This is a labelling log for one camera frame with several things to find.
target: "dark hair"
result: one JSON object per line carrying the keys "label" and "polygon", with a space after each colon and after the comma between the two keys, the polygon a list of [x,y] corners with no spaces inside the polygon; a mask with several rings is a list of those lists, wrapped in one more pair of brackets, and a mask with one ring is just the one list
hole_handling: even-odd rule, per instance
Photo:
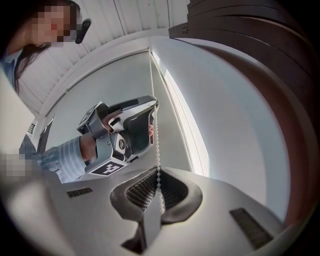
{"label": "dark hair", "polygon": [[[36,17],[38,13],[44,12],[45,7],[58,6],[58,5],[70,6],[70,29],[72,30],[77,29],[77,12],[80,12],[80,7],[77,3],[71,0],[42,1],[41,4],[37,6],[37,8],[33,12],[31,12],[29,15],[25,15],[23,21],[26,22],[28,19],[31,19],[32,17]],[[58,37],[57,41],[63,42],[64,37],[63,36]],[[18,80],[22,76],[23,72],[26,70],[26,68],[29,65],[31,65],[40,56],[41,53],[47,50],[50,46],[51,45],[49,43],[43,44],[43,45],[28,44],[23,48],[22,53],[17,59],[17,63],[14,69],[14,89],[17,93],[19,93]]]}

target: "person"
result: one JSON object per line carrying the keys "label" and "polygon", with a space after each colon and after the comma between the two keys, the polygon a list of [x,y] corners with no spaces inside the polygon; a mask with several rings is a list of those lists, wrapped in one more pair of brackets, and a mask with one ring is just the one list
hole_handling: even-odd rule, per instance
{"label": "person", "polygon": [[[19,78],[35,59],[52,44],[74,40],[81,18],[80,7],[71,0],[45,0],[26,18],[13,35],[1,58],[3,70],[19,95]],[[108,122],[116,111],[103,119]],[[96,142],[90,133],[38,153],[26,135],[19,149],[26,159],[36,160],[43,170],[55,172],[62,183],[73,182],[85,174],[86,162],[95,156]]]}

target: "striped shirt sleeve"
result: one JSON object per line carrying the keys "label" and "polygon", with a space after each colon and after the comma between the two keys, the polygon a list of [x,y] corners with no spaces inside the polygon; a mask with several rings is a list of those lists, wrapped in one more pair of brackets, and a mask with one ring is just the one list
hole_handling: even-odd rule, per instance
{"label": "striped shirt sleeve", "polygon": [[61,183],[74,182],[85,174],[86,164],[80,151],[80,137],[52,147],[44,153],[38,153],[26,135],[20,147],[20,154],[31,154],[45,171],[55,172]]}

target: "white ceiling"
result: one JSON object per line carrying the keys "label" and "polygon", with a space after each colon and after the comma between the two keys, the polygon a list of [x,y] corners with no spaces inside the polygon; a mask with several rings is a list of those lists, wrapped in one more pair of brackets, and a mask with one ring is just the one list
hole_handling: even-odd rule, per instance
{"label": "white ceiling", "polygon": [[20,98],[37,115],[66,72],[84,56],[114,39],[187,22],[190,0],[75,0],[92,25],[81,44],[51,47],[20,79]]}

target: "white wall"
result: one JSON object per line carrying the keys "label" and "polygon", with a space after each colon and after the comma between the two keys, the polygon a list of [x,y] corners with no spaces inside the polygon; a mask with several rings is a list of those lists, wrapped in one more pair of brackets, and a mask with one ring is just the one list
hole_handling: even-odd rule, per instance
{"label": "white wall", "polygon": [[[171,122],[172,113],[168,112],[165,99],[162,99],[165,93],[161,93],[162,84],[159,82],[161,82],[160,78],[155,77],[155,96],[160,101],[159,135],[161,136],[160,153],[163,156],[161,164],[188,170],[188,162],[181,137],[177,136],[176,130],[178,130],[178,127],[175,122]],[[152,95],[148,52],[120,59],[95,71],[68,91],[51,111],[52,113],[48,115],[49,119],[52,119],[52,116],[55,114],[55,118],[49,132],[46,149],[80,136],[80,133],[76,129],[81,118],[99,101],[110,106],[145,95]],[[178,152],[175,157],[172,157],[173,151],[166,153],[172,148],[172,145],[174,145],[174,150]],[[151,168],[155,164],[156,152],[153,147],[147,155],[136,160],[120,172],[139,168]],[[99,176],[87,174],[84,177],[84,179],[91,178],[99,178]]]}
{"label": "white wall", "polygon": [[[153,37],[152,51],[192,111],[210,157],[211,178],[235,186],[284,220],[290,192],[287,151],[256,88],[227,62],[191,44]],[[269,174],[274,179],[267,184]]]}

